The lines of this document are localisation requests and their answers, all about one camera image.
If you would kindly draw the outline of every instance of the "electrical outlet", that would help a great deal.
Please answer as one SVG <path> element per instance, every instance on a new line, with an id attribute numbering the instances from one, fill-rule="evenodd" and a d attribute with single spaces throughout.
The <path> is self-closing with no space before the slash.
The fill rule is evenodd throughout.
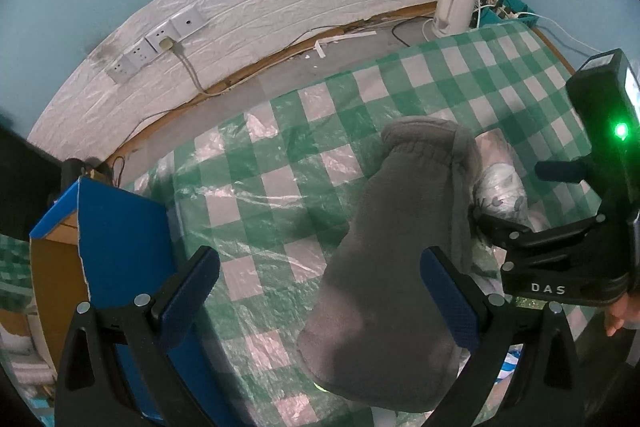
<path id="1" fill-rule="evenodd" d="M 176 42 L 181 38 L 180 33 L 178 33 L 178 30 L 175 29 L 173 24 L 171 24 L 171 21 L 164 21 L 146 36 L 146 40 L 160 54 L 162 53 L 162 49 L 160 49 L 160 41 L 165 37 L 171 37 Z"/>
<path id="2" fill-rule="evenodd" d="M 183 39 L 202 28 L 206 21 L 195 6 L 189 6 L 169 19 Z"/>
<path id="3" fill-rule="evenodd" d="M 106 71 L 107 74 L 111 77 L 111 80 L 116 84 L 124 84 L 127 82 L 134 74 L 138 73 L 140 68 L 133 64 L 127 57 L 124 55 L 109 66 Z"/>
<path id="4" fill-rule="evenodd" d="M 140 69 L 145 64 L 158 57 L 158 52 L 149 44 L 146 39 L 138 41 L 132 49 L 124 54 L 131 63 Z"/>

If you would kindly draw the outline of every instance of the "plastic sheet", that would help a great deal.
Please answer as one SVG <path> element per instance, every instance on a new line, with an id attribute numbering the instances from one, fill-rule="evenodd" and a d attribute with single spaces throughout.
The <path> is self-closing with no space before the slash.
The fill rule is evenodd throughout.
<path id="1" fill-rule="evenodd" d="M 527 193 L 513 166 L 513 151 L 500 129 L 481 134 L 476 143 L 482 173 L 474 188 L 474 200 L 485 214 L 526 224 Z"/>
<path id="2" fill-rule="evenodd" d="M 539 97 L 502 89 L 501 66 L 510 64 L 513 54 L 515 60 L 539 64 L 538 89 L 558 93 L 548 74 L 556 78 L 566 71 L 537 36 L 518 23 L 492 26 L 427 42 L 277 97 L 178 147 L 129 187 L 165 204 L 178 259 L 200 245 L 220 253 L 221 277 L 198 330 L 244 423 L 375 427 L 369 407 L 323 392 L 302 373 L 295 339 L 316 302 L 324 265 L 348 231 L 366 178 L 378 171 L 382 128 L 399 116 L 429 114 L 455 118 L 480 133 L 482 126 L 494 125 L 496 115 L 506 117 L 502 99 L 495 103 L 496 86 L 503 96 L 523 93 L 521 100 L 510 99 L 509 107 L 537 107 Z M 478 60 L 485 60 L 482 71 L 490 82 L 468 89 L 469 67 Z M 525 70 L 508 69 L 513 72 L 508 82 L 523 86 Z M 461 93 L 472 93 L 473 100 L 461 102 Z M 458 100 L 454 107 L 451 100 Z M 555 136 L 544 111 L 531 114 L 523 128 Z M 568 109 L 560 118 L 568 129 L 579 129 Z M 515 136 L 525 135 L 520 129 Z M 531 149 L 526 137 L 510 141 L 523 157 Z M 552 143 L 552 152 L 562 152 L 559 144 Z M 533 192 L 528 196 L 542 201 Z M 590 211 L 584 194 L 568 199 Z M 540 205 L 547 216 L 560 215 L 555 194 Z M 478 257 L 476 268 L 498 275 L 491 253 Z M 499 284 L 499 278 L 493 280 Z M 396 426 L 419 426 L 425 417 L 396 413 Z"/>

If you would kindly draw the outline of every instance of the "black bracket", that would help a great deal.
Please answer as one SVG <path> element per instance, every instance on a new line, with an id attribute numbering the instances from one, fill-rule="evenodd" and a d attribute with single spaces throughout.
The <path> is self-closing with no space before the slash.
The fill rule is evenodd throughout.
<path id="1" fill-rule="evenodd" d="M 479 230 L 506 250 L 500 275 L 505 293 L 583 306 L 605 306 L 640 280 L 640 206 L 625 184 L 611 180 L 593 158 L 539 162 L 546 181 L 586 179 L 602 203 L 596 216 L 542 232 L 476 210 Z"/>
<path id="2" fill-rule="evenodd" d="M 166 355 L 184 338 L 220 275 L 220 258 L 200 247 L 153 296 L 97 310 L 80 303 L 66 336 L 56 388 L 60 427 L 158 425 L 135 406 L 115 352 L 127 344 L 166 427 L 215 427 Z"/>
<path id="3" fill-rule="evenodd" d="M 423 427 L 472 425 L 514 344 L 524 347 L 513 380 L 496 414 L 479 425 L 584 424 L 578 356 L 558 302 L 535 310 L 516 307 L 499 295 L 485 296 L 437 247 L 423 252 L 420 273 L 456 344 L 471 351 L 458 379 Z"/>

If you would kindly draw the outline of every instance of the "blue gripper pad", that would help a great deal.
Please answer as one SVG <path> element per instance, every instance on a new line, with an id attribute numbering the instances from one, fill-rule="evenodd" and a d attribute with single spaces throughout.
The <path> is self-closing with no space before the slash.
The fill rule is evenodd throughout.
<path id="1" fill-rule="evenodd" d="M 187 277 L 175 291 L 159 317 L 158 343 L 165 351 L 180 344 L 189 330 L 196 312 L 220 276 L 220 257 L 213 248 L 191 267 Z"/>
<path id="2" fill-rule="evenodd" d="M 473 353 L 480 345 L 478 316 L 430 248 L 422 252 L 420 276 L 455 343 Z"/>

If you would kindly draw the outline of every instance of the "blue basket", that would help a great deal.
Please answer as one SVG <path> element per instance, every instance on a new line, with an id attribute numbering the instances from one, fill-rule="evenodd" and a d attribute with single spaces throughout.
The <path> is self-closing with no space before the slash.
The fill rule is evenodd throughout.
<path id="1" fill-rule="evenodd" d="M 529 6 L 524 4 L 521 0 L 502 0 L 502 4 L 504 6 L 511 8 L 515 12 L 519 12 L 519 11 L 533 12 L 533 10 Z M 500 24 L 500 23 L 505 23 L 513 20 L 516 20 L 516 19 L 509 19 L 509 18 L 501 19 L 489 7 L 482 8 L 482 11 L 480 13 L 481 26 L 486 26 L 487 24 Z M 533 28 L 538 22 L 538 17 L 536 17 L 535 15 L 523 15 L 518 17 L 517 20 L 525 23 L 529 28 Z"/>

